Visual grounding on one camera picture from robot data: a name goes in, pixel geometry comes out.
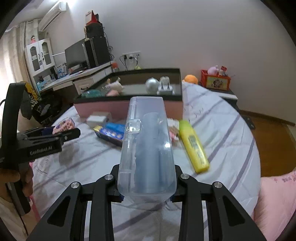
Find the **wall socket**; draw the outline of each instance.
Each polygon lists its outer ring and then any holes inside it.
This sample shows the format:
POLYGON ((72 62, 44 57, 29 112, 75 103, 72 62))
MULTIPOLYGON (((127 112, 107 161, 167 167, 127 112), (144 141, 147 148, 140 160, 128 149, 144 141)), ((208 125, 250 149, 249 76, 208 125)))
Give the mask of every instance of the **wall socket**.
POLYGON ((141 58, 141 51, 136 51, 136 52, 129 52, 129 53, 123 53, 123 56, 126 55, 127 57, 127 61, 129 61, 130 63, 134 63, 135 59, 134 58, 141 58))

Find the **stuffed toy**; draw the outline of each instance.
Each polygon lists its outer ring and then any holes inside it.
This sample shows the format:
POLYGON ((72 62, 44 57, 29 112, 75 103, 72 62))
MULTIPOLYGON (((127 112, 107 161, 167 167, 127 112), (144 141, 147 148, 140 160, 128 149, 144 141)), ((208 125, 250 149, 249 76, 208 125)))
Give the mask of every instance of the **stuffed toy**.
POLYGON ((186 75, 186 77, 184 78, 184 81, 198 85, 198 79, 194 75, 191 75, 191 74, 186 75))
POLYGON ((213 66, 213 67, 210 67, 210 68, 207 70, 207 74, 208 74, 208 75, 217 75, 218 73, 219 73, 218 65, 213 66))

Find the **silver ball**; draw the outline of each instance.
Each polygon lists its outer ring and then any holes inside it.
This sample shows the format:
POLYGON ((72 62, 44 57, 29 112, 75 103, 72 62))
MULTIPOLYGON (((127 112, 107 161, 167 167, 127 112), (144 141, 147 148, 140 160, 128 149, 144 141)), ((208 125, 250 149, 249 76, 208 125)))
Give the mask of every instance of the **silver ball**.
POLYGON ((145 86, 148 94, 156 95, 158 91, 159 82, 155 78, 150 78, 146 81, 145 86))

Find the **red storage basket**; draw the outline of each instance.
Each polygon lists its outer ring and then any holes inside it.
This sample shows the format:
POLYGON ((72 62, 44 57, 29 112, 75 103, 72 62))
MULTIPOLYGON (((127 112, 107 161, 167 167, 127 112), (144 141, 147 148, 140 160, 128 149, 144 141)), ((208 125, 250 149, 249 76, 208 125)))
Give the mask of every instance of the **red storage basket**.
POLYGON ((231 78, 222 75, 208 75, 207 70, 202 70, 202 86, 217 90, 229 90, 231 78))

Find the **blue snack package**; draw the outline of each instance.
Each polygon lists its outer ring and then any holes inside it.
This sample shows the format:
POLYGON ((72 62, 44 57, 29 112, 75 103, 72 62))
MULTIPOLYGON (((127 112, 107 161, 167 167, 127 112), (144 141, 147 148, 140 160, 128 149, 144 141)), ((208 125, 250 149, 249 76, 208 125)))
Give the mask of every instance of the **blue snack package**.
POLYGON ((122 142, 123 142, 122 133, 108 129, 108 128, 104 128, 102 126, 96 126, 94 128, 94 132, 99 138, 109 141, 114 145, 122 147, 122 142))
POLYGON ((108 129, 110 129, 110 130, 120 132, 122 134, 124 134, 124 130, 126 128, 125 125, 116 124, 116 123, 112 123, 112 122, 107 122, 107 124, 105 125, 105 127, 108 128, 108 129))

